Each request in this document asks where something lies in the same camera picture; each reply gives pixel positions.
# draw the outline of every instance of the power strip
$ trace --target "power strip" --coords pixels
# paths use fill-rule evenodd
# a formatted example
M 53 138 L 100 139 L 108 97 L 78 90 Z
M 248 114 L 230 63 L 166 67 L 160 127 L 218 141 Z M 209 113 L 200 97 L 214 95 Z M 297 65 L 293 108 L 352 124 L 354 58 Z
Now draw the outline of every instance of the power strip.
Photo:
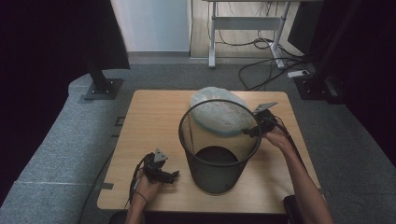
M 296 71 L 296 72 L 289 72 L 288 77 L 289 78 L 294 78 L 294 77 L 303 77 L 308 75 L 309 72 L 306 70 L 301 70 L 301 71 Z

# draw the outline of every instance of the floor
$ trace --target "floor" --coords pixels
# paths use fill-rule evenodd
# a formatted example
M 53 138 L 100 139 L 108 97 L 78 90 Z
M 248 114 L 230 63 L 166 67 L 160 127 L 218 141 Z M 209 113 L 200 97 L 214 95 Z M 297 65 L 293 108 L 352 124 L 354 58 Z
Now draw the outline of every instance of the floor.
M 297 12 L 299 3 L 290 4 L 287 20 L 280 38 L 279 44 L 289 52 L 302 55 L 288 42 L 290 28 Z M 225 17 L 279 17 L 283 13 L 284 3 L 264 2 L 231 2 L 218 3 L 218 16 Z M 206 58 L 209 52 L 210 43 L 210 17 L 212 13 L 212 4 L 206 1 L 192 1 L 192 33 L 191 33 L 191 57 Z M 236 57 L 236 58 L 271 58 L 271 52 L 266 49 L 258 49 L 254 45 L 231 46 L 224 44 L 244 44 L 263 37 L 274 39 L 273 31 L 234 31 L 224 30 L 216 31 L 216 55 L 217 57 Z M 259 43 L 259 47 L 266 47 L 266 43 Z

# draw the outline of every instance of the desk leg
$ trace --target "desk leg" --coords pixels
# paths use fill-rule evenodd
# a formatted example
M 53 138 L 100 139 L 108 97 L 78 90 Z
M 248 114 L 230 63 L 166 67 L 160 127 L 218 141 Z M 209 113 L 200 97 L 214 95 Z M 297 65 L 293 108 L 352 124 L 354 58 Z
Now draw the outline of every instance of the desk leg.
M 281 57 L 280 56 L 281 55 L 280 54 L 280 50 L 279 50 L 279 48 L 277 46 L 279 44 L 280 36 L 282 35 L 283 26 L 285 25 L 286 18 L 288 16 L 289 7 L 290 7 L 290 2 L 286 2 L 285 10 L 283 11 L 282 17 L 280 17 L 279 26 L 277 27 L 277 30 L 275 32 L 274 43 L 272 43 L 270 45 L 271 46 L 270 49 L 271 49 L 271 51 L 272 51 L 272 53 L 274 55 L 274 58 L 280 58 Z M 277 65 L 277 68 L 279 68 L 279 69 L 285 69 L 285 64 L 283 64 L 281 59 L 277 59 L 276 60 L 276 65 Z
M 212 27 L 210 29 L 210 46 L 209 46 L 209 68 L 215 68 L 216 63 L 216 55 L 215 55 L 215 29 L 216 29 L 216 4 L 217 2 L 212 2 L 213 11 L 212 11 Z

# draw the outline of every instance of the white wall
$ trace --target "white wall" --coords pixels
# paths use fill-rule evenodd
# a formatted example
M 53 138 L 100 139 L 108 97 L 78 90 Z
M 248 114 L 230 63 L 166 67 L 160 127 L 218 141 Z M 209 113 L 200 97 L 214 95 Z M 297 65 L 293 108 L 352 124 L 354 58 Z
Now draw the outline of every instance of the white wall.
M 191 0 L 111 0 L 128 52 L 190 51 Z

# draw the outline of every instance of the black curtain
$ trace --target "black curtain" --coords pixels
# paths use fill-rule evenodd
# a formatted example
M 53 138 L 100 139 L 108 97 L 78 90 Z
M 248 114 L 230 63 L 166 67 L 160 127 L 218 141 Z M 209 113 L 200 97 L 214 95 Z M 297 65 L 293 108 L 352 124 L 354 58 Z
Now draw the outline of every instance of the black curtain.
M 62 110 L 68 85 L 101 70 L 129 69 L 109 0 L 0 3 L 0 203 Z

